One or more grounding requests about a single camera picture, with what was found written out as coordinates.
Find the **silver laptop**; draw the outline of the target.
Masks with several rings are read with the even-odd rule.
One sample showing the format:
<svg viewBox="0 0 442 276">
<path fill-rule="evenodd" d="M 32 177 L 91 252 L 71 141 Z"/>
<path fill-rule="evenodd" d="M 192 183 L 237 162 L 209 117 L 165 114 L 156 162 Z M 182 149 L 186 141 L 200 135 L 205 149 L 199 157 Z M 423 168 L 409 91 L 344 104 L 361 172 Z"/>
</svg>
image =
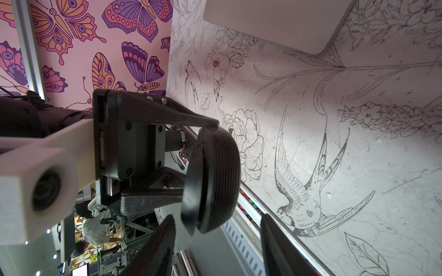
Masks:
<svg viewBox="0 0 442 276">
<path fill-rule="evenodd" d="M 204 20 L 310 55 L 322 54 L 354 7 L 352 0 L 207 1 Z"/>
</svg>

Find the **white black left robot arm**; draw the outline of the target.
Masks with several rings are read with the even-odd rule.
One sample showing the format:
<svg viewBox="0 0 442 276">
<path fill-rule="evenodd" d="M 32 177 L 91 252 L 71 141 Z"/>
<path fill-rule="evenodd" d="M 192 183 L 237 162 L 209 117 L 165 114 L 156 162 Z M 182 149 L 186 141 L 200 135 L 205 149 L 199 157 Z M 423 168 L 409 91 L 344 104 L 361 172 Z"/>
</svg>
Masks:
<svg viewBox="0 0 442 276">
<path fill-rule="evenodd" d="M 165 153 L 184 147 L 188 135 L 168 125 L 219 129 L 217 120 L 158 95 L 96 90 L 94 110 L 54 108 L 29 92 L 26 100 L 1 101 L 1 135 L 44 138 L 93 119 L 96 176 L 101 203 L 125 216 L 179 202 L 185 178 L 165 168 Z"/>
</svg>

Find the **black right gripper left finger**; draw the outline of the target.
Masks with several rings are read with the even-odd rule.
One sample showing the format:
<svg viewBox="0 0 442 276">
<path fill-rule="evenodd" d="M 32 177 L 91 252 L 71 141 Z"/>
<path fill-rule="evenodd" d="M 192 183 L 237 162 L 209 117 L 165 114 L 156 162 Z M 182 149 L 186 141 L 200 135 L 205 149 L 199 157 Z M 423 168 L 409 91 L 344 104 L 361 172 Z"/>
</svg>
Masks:
<svg viewBox="0 0 442 276">
<path fill-rule="evenodd" d="M 171 276 L 175 238 L 175 220 L 168 215 L 120 276 Z"/>
</svg>

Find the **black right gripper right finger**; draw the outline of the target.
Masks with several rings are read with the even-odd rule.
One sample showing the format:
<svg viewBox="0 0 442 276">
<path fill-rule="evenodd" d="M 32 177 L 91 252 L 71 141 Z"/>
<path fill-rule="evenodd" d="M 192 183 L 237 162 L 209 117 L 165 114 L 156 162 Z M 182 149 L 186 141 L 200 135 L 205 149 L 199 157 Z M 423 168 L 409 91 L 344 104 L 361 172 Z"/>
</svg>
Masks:
<svg viewBox="0 0 442 276">
<path fill-rule="evenodd" d="M 267 276 L 316 276 L 318 274 L 268 214 L 264 214 L 261 219 L 260 239 Z"/>
</svg>

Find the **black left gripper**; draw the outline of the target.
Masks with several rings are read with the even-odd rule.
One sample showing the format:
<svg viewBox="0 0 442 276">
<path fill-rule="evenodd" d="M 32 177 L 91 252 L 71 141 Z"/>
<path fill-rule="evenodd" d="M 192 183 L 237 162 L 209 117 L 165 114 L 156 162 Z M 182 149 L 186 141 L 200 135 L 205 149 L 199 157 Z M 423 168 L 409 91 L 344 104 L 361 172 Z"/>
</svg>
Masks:
<svg viewBox="0 0 442 276">
<path fill-rule="evenodd" d="M 96 89 L 93 101 L 99 204 L 120 205 L 121 214 L 131 217 L 181 202 L 186 175 L 163 167 L 161 124 L 217 127 L 219 121 L 160 95 Z"/>
</svg>

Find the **black wireless mouse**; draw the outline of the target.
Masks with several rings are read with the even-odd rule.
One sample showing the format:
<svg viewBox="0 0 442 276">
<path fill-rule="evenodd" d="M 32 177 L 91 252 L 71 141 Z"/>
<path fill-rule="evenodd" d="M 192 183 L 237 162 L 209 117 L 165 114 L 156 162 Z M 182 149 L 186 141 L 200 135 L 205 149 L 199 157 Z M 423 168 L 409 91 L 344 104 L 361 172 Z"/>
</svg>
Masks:
<svg viewBox="0 0 442 276">
<path fill-rule="evenodd" d="M 181 221 L 192 236 L 205 234 L 227 222 L 237 204 L 241 161 L 237 144 L 221 127 L 198 133 L 186 172 Z"/>
</svg>

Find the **aluminium frame struts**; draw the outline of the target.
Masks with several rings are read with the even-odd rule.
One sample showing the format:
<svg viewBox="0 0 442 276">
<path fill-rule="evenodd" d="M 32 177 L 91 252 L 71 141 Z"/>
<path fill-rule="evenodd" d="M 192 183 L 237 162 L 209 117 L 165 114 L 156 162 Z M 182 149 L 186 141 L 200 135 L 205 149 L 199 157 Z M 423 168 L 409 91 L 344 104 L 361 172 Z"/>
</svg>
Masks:
<svg viewBox="0 0 442 276">
<path fill-rule="evenodd" d="M 39 49 L 35 37 L 31 7 L 27 0 L 11 0 L 16 32 L 28 80 L 29 89 L 46 100 L 43 73 L 41 70 Z"/>
</svg>

